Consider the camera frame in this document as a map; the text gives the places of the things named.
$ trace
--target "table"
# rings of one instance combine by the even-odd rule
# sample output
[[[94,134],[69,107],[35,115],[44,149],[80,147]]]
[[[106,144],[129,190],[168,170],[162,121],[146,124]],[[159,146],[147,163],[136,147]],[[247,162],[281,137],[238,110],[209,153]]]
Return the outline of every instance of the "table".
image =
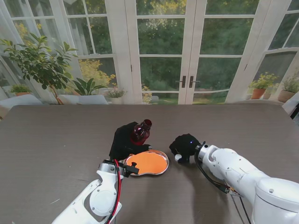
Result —
[[[243,223],[232,198],[193,159],[187,166],[174,161],[168,146],[184,133],[232,148],[270,176],[299,182],[299,129],[278,105],[16,106],[0,122],[0,223],[51,223],[98,178],[116,128],[143,119],[153,122],[147,143],[171,164],[161,176],[123,181],[117,224]]]

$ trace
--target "black cable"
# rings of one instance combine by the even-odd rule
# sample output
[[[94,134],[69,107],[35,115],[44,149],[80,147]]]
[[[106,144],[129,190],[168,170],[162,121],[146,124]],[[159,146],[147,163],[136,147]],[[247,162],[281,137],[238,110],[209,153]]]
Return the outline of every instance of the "black cable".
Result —
[[[198,155],[199,155],[199,151],[197,151],[194,155],[194,160],[195,160],[195,163],[197,165],[197,167],[199,168],[199,170],[202,172],[202,174],[205,176],[205,178],[211,182],[215,187],[217,187],[219,190],[221,190],[223,193],[226,193],[227,194],[227,191],[226,189],[229,188],[229,186],[225,185],[225,184],[222,184],[222,183],[219,183],[217,181],[214,181],[211,177],[208,176],[208,174],[204,171],[204,169],[201,167],[200,165],[200,162],[198,160]]]
[[[118,183],[118,179],[119,179],[120,176],[121,176],[121,174],[120,174],[120,169],[119,169],[119,167],[116,165],[116,162],[115,162],[115,161],[114,161],[114,165],[115,165],[115,169],[116,169],[116,173],[117,173],[117,193],[116,193],[116,198],[115,198],[115,202],[114,202],[114,206],[113,206],[113,211],[111,212],[111,214],[110,214],[108,220],[105,222],[105,224],[108,224],[108,223],[110,222],[110,220],[111,220],[112,217],[113,217],[114,210],[117,209],[117,198],[118,198],[118,194],[119,194],[119,192],[120,192],[120,189],[119,189],[120,185],[119,185],[119,183]]]
[[[245,214],[246,214],[246,217],[247,217],[247,219],[248,219],[248,222],[249,222],[249,224],[251,224],[250,218],[249,218],[249,216],[248,216],[248,214],[247,214],[247,211],[246,211],[246,209],[245,209],[245,206],[244,206],[244,203],[243,203],[243,200],[242,200],[241,197],[240,197],[240,201],[241,201],[241,203],[242,203],[242,206],[243,206],[244,212],[245,212]]]

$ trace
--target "french door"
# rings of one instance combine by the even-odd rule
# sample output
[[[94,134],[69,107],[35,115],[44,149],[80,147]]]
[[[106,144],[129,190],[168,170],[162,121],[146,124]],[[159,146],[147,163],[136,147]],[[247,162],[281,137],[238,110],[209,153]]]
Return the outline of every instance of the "french door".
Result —
[[[246,68],[271,0],[125,2],[135,102],[217,104]]]

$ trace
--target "terracotta pot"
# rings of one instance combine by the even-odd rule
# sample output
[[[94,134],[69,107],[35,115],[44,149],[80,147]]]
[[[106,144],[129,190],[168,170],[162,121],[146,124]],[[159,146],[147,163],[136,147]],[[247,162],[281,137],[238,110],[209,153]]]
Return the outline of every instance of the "terracotta pot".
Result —
[[[265,91],[266,89],[254,89],[251,99],[259,99],[265,93]]]
[[[120,98],[111,98],[112,104],[122,104],[121,97]]]
[[[271,93],[270,93],[270,92],[266,92],[266,93],[264,93],[264,95],[263,95],[263,99],[269,99],[270,96],[271,96]]]
[[[289,92],[289,91],[286,91],[286,90],[282,90],[278,96],[278,100],[280,102],[286,102],[288,101],[290,98],[292,98],[292,96],[294,96],[295,93],[294,92]]]
[[[16,95],[17,97],[19,97],[19,96],[23,96],[23,95],[27,95],[27,94],[30,94],[30,92],[16,92],[16,93],[15,93],[15,95]]]

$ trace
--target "bottle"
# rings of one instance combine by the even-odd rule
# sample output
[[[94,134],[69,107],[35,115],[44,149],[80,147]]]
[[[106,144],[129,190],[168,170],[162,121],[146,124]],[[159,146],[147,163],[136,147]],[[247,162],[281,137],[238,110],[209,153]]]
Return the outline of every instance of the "bottle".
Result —
[[[135,125],[131,133],[131,142],[138,146],[143,145],[150,136],[151,125],[152,123],[149,119],[145,119],[141,124]]]

